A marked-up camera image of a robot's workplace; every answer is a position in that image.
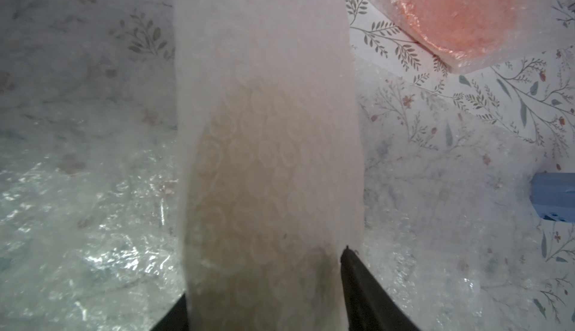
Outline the clear bubble wrap sheet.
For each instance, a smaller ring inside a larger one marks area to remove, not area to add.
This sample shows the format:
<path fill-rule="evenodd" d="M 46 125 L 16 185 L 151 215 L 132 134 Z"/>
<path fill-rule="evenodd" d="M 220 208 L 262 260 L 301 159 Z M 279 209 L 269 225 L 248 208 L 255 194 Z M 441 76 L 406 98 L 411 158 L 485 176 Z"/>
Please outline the clear bubble wrap sheet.
<path fill-rule="evenodd" d="M 540 148 L 356 60 L 365 261 L 421 330 L 572 330 L 574 226 L 540 218 Z"/>
<path fill-rule="evenodd" d="M 1 0 L 1 328 L 150 330 L 184 291 L 172 0 Z"/>

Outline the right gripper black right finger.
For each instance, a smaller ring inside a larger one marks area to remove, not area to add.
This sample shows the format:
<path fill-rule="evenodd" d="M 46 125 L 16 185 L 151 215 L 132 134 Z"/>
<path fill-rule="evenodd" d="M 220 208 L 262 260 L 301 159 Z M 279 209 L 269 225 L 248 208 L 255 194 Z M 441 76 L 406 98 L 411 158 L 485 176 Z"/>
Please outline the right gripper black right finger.
<path fill-rule="evenodd" d="M 341 254 L 341 281 L 349 331 L 419 331 L 348 247 Z"/>

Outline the yellow plate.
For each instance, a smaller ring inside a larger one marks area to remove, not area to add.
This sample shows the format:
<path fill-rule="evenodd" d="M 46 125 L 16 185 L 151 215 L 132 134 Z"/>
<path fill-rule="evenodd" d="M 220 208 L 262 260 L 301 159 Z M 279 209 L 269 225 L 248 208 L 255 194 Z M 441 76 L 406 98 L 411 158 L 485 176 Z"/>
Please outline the yellow plate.
<path fill-rule="evenodd" d="M 174 0 L 192 330 L 345 330 L 364 230 L 344 0 Z"/>

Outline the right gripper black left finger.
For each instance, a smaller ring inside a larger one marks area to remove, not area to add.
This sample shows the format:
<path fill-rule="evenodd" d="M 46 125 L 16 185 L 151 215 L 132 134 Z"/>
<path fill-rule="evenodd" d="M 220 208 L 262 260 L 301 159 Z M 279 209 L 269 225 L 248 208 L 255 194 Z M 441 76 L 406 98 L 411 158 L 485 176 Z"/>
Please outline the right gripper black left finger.
<path fill-rule="evenodd" d="M 185 294 L 181 295 L 166 315 L 151 328 L 151 331 L 189 331 Z"/>

